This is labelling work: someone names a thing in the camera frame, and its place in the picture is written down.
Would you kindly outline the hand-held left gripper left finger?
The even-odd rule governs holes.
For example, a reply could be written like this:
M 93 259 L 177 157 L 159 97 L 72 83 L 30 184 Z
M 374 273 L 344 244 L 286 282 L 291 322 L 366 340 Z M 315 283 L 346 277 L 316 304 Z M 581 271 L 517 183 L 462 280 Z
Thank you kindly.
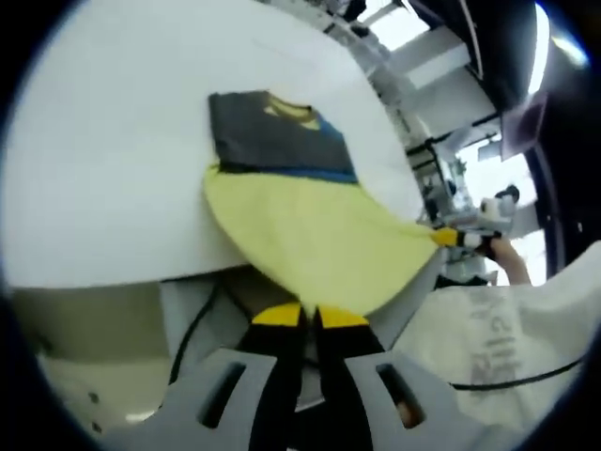
M 109 432 L 102 449 L 286 449 L 306 333 L 299 303 L 264 310 L 235 348 L 212 352 L 169 386 L 146 420 Z

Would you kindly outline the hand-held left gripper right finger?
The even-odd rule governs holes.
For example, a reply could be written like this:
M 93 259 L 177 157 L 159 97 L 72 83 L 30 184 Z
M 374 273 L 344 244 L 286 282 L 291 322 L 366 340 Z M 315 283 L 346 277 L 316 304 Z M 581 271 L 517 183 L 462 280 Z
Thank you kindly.
M 511 450 L 519 436 L 459 410 L 455 390 L 386 351 L 369 321 L 320 305 L 314 315 L 321 391 L 344 450 Z

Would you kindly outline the person's right hand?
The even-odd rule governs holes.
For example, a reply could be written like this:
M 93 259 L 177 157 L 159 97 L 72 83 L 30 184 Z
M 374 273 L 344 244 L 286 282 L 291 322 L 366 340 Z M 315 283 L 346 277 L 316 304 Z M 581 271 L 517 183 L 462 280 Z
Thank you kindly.
M 509 262 L 518 257 L 512 243 L 503 237 L 490 240 L 487 255 L 497 263 Z

